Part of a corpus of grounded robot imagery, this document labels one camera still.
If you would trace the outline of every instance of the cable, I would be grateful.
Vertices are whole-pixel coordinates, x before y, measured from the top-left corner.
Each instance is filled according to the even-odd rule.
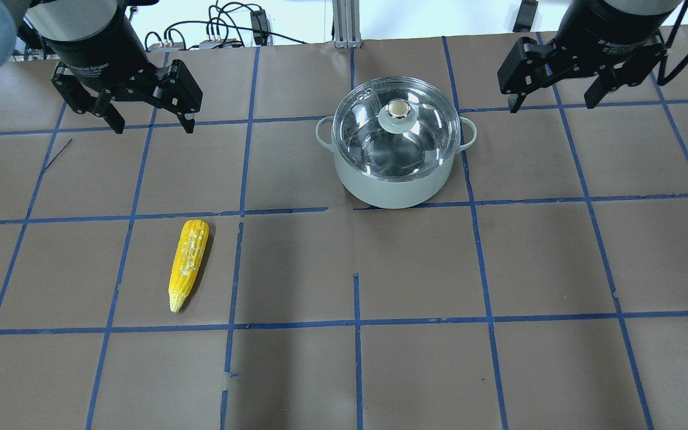
[[[164,44],[164,41],[161,40],[161,36],[158,35],[156,32],[148,32],[147,35],[145,35],[145,52],[150,52],[150,49],[148,49],[148,38],[150,35],[155,35],[156,38],[158,38],[158,43],[159,44]]]
[[[217,21],[219,21],[222,18],[222,13],[224,13],[224,9],[220,9],[217,6],[214,6],[214,7],[217,8],[217,10],[219,10],[219,13],[216,14],[216,19],[217,19]],[[232,16],[230,16],[230,14],[225,13],[225,16],[230,20],[230,22],[232,22],[232,25],[234,27],[235,27],[235,25],[237,25],[237,24],[235,24],[235,20],[232,19]],[[241,32],[238,32],[238,40],[241,41],[241,44],[243,46],[246,46],[246,43],[243,41],[243,36],[241,35]]]
[[[185,42],[185,36],[182,35],[182,32],[177,30],[177,28],[169,28],[169,40],[171,41],[172,44],[174,44],[174,39],[171,37],[172,32],[177,32],[180,35],[180,38],[182,38],[182,49],[185,49],[188,44]]]
[[[674,67],[674,70],[672,70],[672,72],[668,74],[668,76],[663,76],[663,73],[665,73],[665,66],[663,64],[664,63],[661,61],[660,78],[658,78],[658,85],[660,85],[661,87],[671,82],[674,79],[674,77],[678,76],[678,74],[681,73],[681,70],[683,70],[683,68],[688,66],[688,54],[686,54],[686,57],[683,57],[683,60],[681,60],[681,62]]]
[[[212,24],[208,21],[180,21],[180,22],[175,22],[174,24],[170,25],[167,27],[167,31],[175,27],[175,25],[180,25],[180,24]],[[262,33],[262,35],[273,35],[273,36],[278,36],[279,38],[284,38],[286,40],[296,42],[298,44],[308,44],[305,41],[300,41],[299,39],[294,39],[290,38],[289,36],[286,35],[281,35],[280,33],[275,33],[275,32],[268,32],[268,30],[254,30],[254,28],[248,28],[248,27],[238,27],[237,25],[229,25],[229,24],[217,24],[217,25],[223,25],[224,27],[228,28],[235,28],[236,30],[249,30],[249,32],[257,32],[257,33]]]
[[[232,9],[230,9],[229,11],[225,10],[225,9],[226,9],[228,6],[230,6],[230,5],[235,5],[235,8],[232,8]],[[226,5],[222,6],[222,11],[224,11],[225,13],[228,13],[228,12],[237,11],[237,10],[240,9],[240,8],[246,8],[246,9],[248,9],[249,11],[252,11],[252,12],[253,12],[254,9],[250,8],[249,6],[256,6],[257,8],[259,8],[260,11],[264,10],[264,9],[262,8],[262,6],[257,5],[256,3],[247,3],[247,4],[246,4],[246,3],[240,3],[240,2],[228,2]]]
[[[219,48],[225,47],[225,46],[230,45],[230,44],[240,44],[240,42],[238,42],[238,41],[226,41],[226,42],[222,42],[221,44],[218,44],[217,46],[213,46],[210,49],[219,49]]]
[[[668,36],[668,40],[665,42],[665,46],[668,49],[671,49],[672,45],[674,44],[674,40],[676,39],[676,35],[678,34],[679,27],[681,26],[681,22],[683,21],[683,16],[686,13],[686,8],[688,8],[688,0],[684,0],[683,6],[681,6],[681,11],[679,12],[679,16],[676,18],[676,23],[674,24],[674,27],[671,29],[671,34]],[[658,70],[658,85],[663,87],[664,85],[667,85],[669,82],[671,82],[676,76],[681,73],[681,70],[683,70],[686,66],[688,66],[688,54],[683,57],[683,60],[678,63],[677,66],[674,67],[674,70],[671,71],[670,74],[665,76],[665,68],[668,63],[668,57],[664,56],[663,59],[660,61],[660,70]]]
[[[216,13],[219,13],[219,7],[217,5],[208,6],[208,21],[212,21],[213,19],[215,19],[215,17],[211,14],[211,8],[215,8]],[[207,34],[208,34],[208,28],[211,28],[211,33],[212,33],[212,35],[214,35],[214,26],[213,25],[207,25],[207,27],[205,28],[205,30],[207,31]],[[219,25],[216,26],[216,35],[219,35]]]
[[[39,35],[39,41],[41,42],[41,59],[47,59],[47,42],[44,40],[42,35]]]
[[[227,22],[225,22],[224,19],[219,19],[219,21],[217,21],[216,17],[212,17],[212,19],[209,19],[208,21],[210,22],[210,24],[207,25],[207,27],[205,28],[205,33],[207,34],[207,36],[208,36],[208,35],[212,36],[212,38],[213,38],[214,40],[219,40],[219,39],[221,39],[222,36],[219,35],[219,24],[221,23],[222,25],[225,25],[225,26],[226,26],[226,25],[227,25]],[[227,39],[227,38],[230,37],[230,28],[229,28],[229,27],[226,27],[225,30],[226,30],[226,31],[225,31],[225,38]]]

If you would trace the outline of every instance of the yellow corn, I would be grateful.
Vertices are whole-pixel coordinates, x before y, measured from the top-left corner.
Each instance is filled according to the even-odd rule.
[[[169,278],[169,308],[172,312],[182,308],[193,289],[207,240],[208,224],[204,221],[188,220],[182,227]]]

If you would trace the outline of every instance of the cooking pot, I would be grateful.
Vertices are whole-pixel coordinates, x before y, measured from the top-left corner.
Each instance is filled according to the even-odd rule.
[[[332,122],[331,142],[320,127]],[[461,144],[461,123],[472,138]],[[431,198],[445,185],[453,158],[470,147],[477,128],[459,117],[447,96],[420,79],[374,79],[352,90],[315,128],[333,152],[344,186],[367,204],[401,209]]]

